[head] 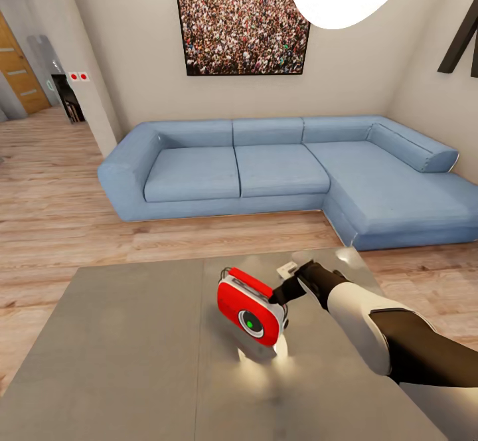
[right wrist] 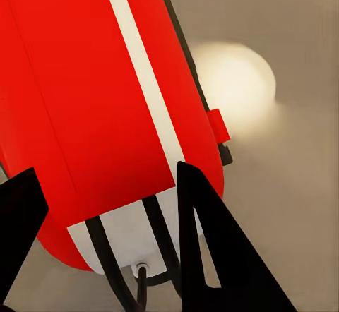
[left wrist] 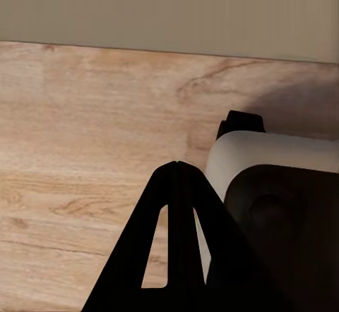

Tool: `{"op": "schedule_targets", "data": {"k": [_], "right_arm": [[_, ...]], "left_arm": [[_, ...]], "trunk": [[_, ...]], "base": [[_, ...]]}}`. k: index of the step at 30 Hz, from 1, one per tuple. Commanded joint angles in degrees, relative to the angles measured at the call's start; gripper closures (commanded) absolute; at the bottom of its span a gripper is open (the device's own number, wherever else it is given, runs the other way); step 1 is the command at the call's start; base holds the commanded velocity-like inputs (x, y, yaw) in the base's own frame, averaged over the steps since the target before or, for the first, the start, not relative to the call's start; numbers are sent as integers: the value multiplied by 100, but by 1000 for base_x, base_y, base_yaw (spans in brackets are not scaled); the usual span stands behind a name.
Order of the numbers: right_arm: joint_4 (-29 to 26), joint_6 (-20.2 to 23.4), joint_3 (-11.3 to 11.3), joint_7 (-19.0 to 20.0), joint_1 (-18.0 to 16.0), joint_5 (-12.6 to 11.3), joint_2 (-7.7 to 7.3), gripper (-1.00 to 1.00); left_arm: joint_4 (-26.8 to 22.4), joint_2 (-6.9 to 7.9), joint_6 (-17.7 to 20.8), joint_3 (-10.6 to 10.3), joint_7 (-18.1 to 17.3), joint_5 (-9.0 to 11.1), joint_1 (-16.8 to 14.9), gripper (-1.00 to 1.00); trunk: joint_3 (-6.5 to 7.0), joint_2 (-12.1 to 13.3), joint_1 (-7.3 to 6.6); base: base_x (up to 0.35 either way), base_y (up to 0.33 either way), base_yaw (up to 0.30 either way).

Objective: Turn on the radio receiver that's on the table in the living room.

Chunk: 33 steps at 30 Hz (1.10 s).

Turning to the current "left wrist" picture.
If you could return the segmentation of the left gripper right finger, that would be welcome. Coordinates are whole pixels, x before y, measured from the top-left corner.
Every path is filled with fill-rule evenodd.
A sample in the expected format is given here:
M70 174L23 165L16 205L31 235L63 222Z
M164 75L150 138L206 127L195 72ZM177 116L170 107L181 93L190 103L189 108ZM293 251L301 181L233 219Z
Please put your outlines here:
M177 162L188 312L297 312L205 174ZM198 215L221 288L205 284Z

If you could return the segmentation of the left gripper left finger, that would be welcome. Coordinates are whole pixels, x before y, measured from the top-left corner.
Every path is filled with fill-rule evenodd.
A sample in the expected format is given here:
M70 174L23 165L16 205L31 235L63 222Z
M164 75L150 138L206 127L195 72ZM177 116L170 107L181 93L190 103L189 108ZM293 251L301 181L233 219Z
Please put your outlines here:
M168 205L167 286L141 288ZM177 162L156 169L81 312L188 312Z

